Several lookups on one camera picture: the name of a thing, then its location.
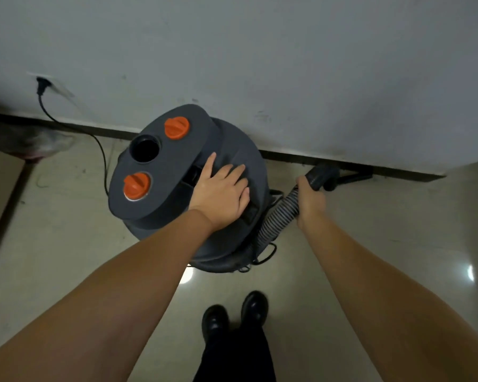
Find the vacuum port opening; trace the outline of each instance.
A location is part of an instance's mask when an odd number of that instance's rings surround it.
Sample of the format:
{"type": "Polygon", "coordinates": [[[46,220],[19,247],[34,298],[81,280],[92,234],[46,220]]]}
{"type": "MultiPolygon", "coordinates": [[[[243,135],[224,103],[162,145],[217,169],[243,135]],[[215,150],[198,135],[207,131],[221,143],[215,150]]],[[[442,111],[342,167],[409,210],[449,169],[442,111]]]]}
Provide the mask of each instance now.
{"type": "Polygon", "coordinates": [[[161,149],[159,141],[152,135],[137,136],[129,145],[131,157],[139,163],[152,161],[159,154],[161,149]]]}

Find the orange knob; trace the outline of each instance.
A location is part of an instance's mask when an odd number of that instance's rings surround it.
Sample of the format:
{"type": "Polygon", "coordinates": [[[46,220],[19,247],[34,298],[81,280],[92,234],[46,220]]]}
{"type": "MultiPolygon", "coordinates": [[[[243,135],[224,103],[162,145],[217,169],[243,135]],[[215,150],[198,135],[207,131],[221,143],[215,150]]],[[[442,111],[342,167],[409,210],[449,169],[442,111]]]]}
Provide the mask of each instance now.
{"type": "Polygon", "coordinates": [[[128,199],[143,198],[150,188],[150,177],[146,173],[134,173],[124,178],[124,194],[128,199]]]}
{"type": "Polygon", "coordinates": [[[168,118],[165,121],[165,135],[171,140],[177,141],[186,136],[190,130],[190,122],[184,116],[168,118]]]}

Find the black leather shoe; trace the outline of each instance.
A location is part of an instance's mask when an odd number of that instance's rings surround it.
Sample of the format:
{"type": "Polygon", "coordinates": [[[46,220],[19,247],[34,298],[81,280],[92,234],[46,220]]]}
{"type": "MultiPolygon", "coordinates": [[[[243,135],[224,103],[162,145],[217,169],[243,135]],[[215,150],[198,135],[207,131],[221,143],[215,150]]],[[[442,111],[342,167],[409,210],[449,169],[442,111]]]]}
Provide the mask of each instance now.
{"type": "Polygon", "coordinates": [[[252,291],[246,296],[241,308],[241,326],[263,326],[268,317],[268,298],[260,291],[252,291]]]}
{"type": "Polygon", "coordinates": [[[216,304],[210,306],[204,312],[202,317],[202,334],[204,335],[205,343],[210,338],[216,338],[228,333],[230,321],[225,307],[216,304]]]}

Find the white wall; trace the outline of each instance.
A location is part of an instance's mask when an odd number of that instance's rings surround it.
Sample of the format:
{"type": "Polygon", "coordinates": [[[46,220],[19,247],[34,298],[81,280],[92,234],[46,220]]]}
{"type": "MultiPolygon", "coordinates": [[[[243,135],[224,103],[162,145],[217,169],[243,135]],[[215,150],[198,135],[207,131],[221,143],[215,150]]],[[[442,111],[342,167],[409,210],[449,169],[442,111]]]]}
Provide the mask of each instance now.
{"type": "Polygon", "coordinates": [[[198,101],[269,150],[478,160],[478,0],[0,0],[0,111],[140,130],[198,101]]]}

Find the left hand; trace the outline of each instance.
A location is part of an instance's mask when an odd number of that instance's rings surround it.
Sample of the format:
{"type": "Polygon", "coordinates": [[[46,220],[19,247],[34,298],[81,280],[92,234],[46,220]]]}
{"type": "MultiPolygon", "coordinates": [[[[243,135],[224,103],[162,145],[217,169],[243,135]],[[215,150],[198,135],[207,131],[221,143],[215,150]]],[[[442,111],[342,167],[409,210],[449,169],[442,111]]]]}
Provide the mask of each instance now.
{"type": "Polygon", "coordinates": [[[226,165],[211,177],[215,159],[216,153],[212,153],[205,162],[188,207],[201,212],[210,221],[213,232],[237,220],[250,201],[248,179],[239,180],[246,167],[240,165],[232,170],[233,165],[226,165]]]}

